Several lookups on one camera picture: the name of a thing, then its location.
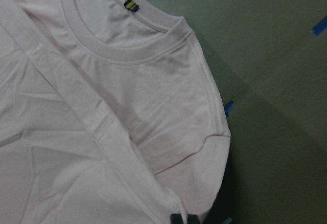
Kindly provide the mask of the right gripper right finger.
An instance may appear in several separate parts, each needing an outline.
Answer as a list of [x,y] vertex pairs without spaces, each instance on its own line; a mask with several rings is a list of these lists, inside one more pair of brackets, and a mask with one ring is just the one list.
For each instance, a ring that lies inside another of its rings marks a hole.
[[196,214],[188,214],[187,224],[200,224],[200,220]]

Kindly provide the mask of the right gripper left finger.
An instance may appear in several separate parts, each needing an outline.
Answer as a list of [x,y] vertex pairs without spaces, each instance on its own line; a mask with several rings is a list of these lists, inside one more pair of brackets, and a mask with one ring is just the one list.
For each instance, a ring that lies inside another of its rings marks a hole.
[[170,216],[170,224],[184,224],[182,215],[178,214],[171,214]]

